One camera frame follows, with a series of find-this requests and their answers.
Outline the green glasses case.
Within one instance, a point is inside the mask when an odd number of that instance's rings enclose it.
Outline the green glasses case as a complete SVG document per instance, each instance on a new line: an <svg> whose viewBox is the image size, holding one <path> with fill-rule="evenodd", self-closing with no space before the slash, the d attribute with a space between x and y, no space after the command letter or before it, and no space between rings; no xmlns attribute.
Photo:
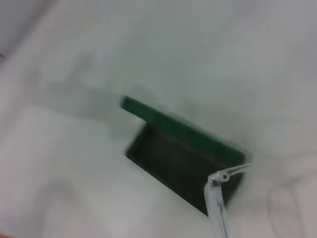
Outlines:
<svg viewBox="0 0 317 238"><path fill-rule="evenodd" d="M145 122L126 157L203 214L208 176L247 162L245 151L133 98L120 106Z"/></svg>

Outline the clear white glasses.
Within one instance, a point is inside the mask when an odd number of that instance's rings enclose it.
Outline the clear white glasses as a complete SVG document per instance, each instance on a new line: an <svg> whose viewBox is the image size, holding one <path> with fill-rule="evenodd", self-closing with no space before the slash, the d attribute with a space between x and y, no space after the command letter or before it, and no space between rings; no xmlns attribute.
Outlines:
<svg viewBox="0 0 317 238"><path fill-rule="evenodd" d="M222 184L228 182L232 176L244 173L253 166L253 163L243 164L217 171L208 176L208 181L204 188L204 196L208 218L212 226L212 238L232 238L226 217L221 189Z"/></svg>

